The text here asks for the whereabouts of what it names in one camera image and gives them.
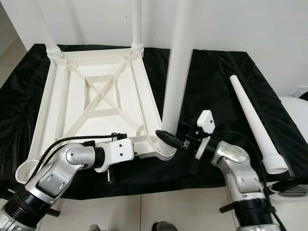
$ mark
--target white plastic tube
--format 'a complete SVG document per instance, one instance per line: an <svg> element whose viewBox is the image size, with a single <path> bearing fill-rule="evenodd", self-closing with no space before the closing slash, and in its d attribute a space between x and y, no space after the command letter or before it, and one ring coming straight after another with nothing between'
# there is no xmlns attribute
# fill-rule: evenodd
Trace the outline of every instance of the white plastic tube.
<svg viewBox="0 0 308 231"><path fill-rule="evenodd" d="M34 16L36 17L36 20L38 22L41 35L43 37L45 46L46 46L46 52L48 57L59 57L62 55L60 48L57 46L55 40L53 39L50 30L48 29L47 22L45 20L45 17L42 13L42 10L39 6L39 3L37 0L28 0L28 3L30 7L32 8L32 12Z"/></svg>
<svg viewBox="0 0 308 231"><path fill-rule="evenodd" d="M288 166L285 163L284 158L278 154L237 76L231 76L230 80L263 155L263 164L266 171L269 174L280 174L286 172Z"/></svg>
<svg viewBox="0 0 308 231"><path fill-rule="evenodd" d="M182 101L184 97L187 75L192 56L190 20L192 16L192 1L180 0L175 21L172 50L169 59L162 130L176 134ZM173 155L173 147L161 140L158 150L165 155Z"/></svg>
<svg viewBox="0 0 308 231"><path fill-rule="evenodd" d="M141 0L133 0L132 7L133 42L131 49L133 52L141 52L143 55L143 44L141 43Z"/></svg>

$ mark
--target tiled floor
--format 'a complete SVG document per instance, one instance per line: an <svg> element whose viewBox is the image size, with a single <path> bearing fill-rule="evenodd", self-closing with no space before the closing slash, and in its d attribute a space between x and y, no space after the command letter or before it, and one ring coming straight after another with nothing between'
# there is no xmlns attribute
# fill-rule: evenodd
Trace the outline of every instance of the tiled floor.
<svg viewBox="0 0 308 231"><path fill-rule="evenodd" d="M0 60L0 86L20 62L25 48L18 42ZM220 214L219 208L228 203L224 188L190 189L135 196L75 201L61 200L61 215L46 215L38 224L40 231L87 231L92 223L108 231L150 231L153 223L168 221L179 231L233 231L237 223L232 213ZM278 215L288 231L306 230L308 201L274 202Z"/></svg>

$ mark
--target white wall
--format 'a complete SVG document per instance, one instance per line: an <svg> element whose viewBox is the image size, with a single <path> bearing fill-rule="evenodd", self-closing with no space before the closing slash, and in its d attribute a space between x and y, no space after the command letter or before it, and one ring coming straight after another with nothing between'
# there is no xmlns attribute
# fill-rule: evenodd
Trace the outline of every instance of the white wall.
<svg viewBox="0 0 308 231"><path fill-rule="evenodd" d="M17 32L0 3L0 53L2 53L16 37Z"/></svg>
<svg viewBox="0 0 308 231"><path fill-rule="evenodd" d="M42 42L26 0L1 0L25 47ZM131 0L39 0L59 44L131 44ZM145 47L170 47L176 0L142 1ZM308 85L306 0L197 0L195 48L247 51L279 95Z"/></svg>

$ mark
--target tapered white pole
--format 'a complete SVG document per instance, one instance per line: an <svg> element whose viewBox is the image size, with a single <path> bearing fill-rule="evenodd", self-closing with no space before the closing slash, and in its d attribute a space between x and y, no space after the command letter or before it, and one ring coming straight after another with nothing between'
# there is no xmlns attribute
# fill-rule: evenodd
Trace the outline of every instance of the tapered white pole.
<svg viewBox="0 0 308 231"><path fill-rule="evenodd" d="M47 22L39 6L39 3L37 2L37 0L28 0L28 3L32 8L32 12L38 22L40 32L46 46L46 52L48 57L60 57L62 55L61 50L57 46L55 40L51 35L51 32L48 28Z"/></svg>
<svg viewBox="0 0 308 231"><path fill-rule="evenodd" d="M178 128L186 80L193 51L190 30L192 2L194 1L179 0L172 50L168 65L162 130L173 135L176 134ZM176 150L165 144L162 140L159 140L157 148L161 154L168 155L170 158L172 158Z"/></svg>
<svg viewBox="0 0 308 231"><path fill-rule="evenodd" d="M132 28L133 42L131 49L133 52L141 52L143 56L143 44L141 42L141 0L133 0Z"/></svg>
<svg viewBox="0 0 308 231"><path fill-rule="evenodd" d="M258 143L260 151L263 155L263 164L265 170L269 174L280 174L286 172L288 170L288 166L285 163L284 158L278 154L273 142L271 141L268 133L266 132L253 105L250 103L250 100L247 97L237 76L231 76L230 81L233 85L237 98L240 101L246 119Z"/></svg>

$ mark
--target black cloth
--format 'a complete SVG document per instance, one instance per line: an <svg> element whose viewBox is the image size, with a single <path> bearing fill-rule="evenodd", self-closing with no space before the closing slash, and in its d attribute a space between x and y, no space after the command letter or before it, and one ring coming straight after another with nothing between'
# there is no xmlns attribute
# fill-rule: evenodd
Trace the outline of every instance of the black cloth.
<svg viewBox="0 0 308 231"><path fill-rule="evenodd" d="M87 51L123 47L102 45L61 45L62 51ZM163 111L169 50L145 48L144 66L160 116ZM35 44L0 89L0 185L18 186L14 173L29 152L50 61L45 46ZM229 77L236 74L255 107L289 172L267 175L268 180L308 183L308 145L279 98L246 52L194 50L180 121L189 123L204 109L212 111L216 130L233 130L255 139L237 100ZM177 136L183 131L178 129ZM243 147L258 172L256 153L241 137L216 137ZM66 198L154 193L185 188L224 185L220 170L207 155L197 161L193 154L177 151L170 161L151 157L114 165L116 183L108 184L106 173L93 169L77 173Z"/></svg>

